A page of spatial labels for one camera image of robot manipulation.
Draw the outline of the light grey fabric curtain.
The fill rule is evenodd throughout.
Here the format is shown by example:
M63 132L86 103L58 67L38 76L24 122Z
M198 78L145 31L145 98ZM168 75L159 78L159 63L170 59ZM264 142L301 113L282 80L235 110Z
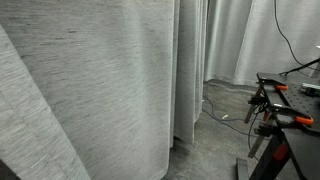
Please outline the light grey fabric curtain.
M0 159L20 180L161 180L202 109L208 0L0 0Z

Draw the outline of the grey background curtain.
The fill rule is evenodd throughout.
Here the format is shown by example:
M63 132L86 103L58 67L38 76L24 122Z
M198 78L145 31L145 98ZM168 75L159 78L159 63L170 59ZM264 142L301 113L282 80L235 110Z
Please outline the grey background curtain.
M209 0L204 79L251 85L319 57L320 0Z

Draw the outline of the orange clamp far back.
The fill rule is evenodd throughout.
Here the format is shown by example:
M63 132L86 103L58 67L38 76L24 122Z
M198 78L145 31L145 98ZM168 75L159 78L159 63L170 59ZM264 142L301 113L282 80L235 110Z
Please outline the orange clamp far back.
M288 90L288 86L286 86L286 85L277 85L276 86L276 89L277 90L282 90L282 91L286 91L286 90Z

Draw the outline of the orange clamp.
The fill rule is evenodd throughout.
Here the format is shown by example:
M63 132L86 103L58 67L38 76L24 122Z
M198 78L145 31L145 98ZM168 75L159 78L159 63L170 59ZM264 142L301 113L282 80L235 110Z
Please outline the orange clamp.
M301 124L304 124L304 125L312 125L314 122L313 118L311 118L311 117L305 118L305 117L300 117L300 116L296 116L295 121L299 122Z
M288 90L288 86L286 86L286 85L277 85L276 86L276 89L277 90L282 90L282 91L286 91L286 90Z

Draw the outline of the black tripod leg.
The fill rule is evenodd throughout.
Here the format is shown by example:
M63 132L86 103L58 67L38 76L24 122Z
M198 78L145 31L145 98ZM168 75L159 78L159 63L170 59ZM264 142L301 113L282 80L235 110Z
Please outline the black tripod leg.
M316 64L316 63L318 63L318 64L320 63L320 58L317 58L317 59L315 59L315 60L313 60L311 62L308 62L306 64L302 64L301 66L293 68L291 70L281 72L281 73L279 73L279 75L287 76L291 72L296 72L296 71L299 71L299 70L302 70L302 69L305 69L305 68L310 68L310 69L315 70L315 71L320 71L319 68L312 68L311 67L313 64Z

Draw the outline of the black perforated work table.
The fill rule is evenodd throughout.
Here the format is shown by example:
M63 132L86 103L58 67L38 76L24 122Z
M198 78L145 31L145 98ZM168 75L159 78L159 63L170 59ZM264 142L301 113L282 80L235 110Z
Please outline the black perforated work table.
M262 114L248 156L268 144L252 172L246 160L236 160L236 180L275 180L292 163L299 180L320 180L319 81L299 75L257 74L258 89L249 100L248 116ZM288 90L277 90L286 85ZM311 117L312 125L295 121Z

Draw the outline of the orange clamp near front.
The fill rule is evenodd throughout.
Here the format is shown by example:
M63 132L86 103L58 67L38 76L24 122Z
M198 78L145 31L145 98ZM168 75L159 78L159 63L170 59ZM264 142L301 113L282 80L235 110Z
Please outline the orange clamp near front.
M299 122L301 124L304 124L304 125L312 125L314 122L313 118L311 118L311 117L305 118L305 117L300 117L300 116L296 116L295 121Z

